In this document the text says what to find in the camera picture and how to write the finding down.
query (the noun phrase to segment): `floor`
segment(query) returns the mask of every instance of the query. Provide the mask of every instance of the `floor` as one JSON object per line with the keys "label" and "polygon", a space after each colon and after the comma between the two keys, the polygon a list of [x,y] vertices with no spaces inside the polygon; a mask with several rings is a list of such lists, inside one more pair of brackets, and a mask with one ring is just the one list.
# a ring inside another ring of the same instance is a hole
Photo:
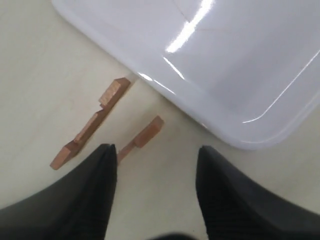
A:
{"label": "floor", "polygon": [[[50,1],[0,0],[0,208],[49,186],[101,143],[126,143],[156,115],[165,127],[120,165],[108,240],[168,232],[207,239],[195,192],[211,145],[276,194],[320,213],[320,108],[287,140],[242,151],[218,140],[58,16]],[[49,164],[99,109],[113,79],[134,83],[79,156]]]}

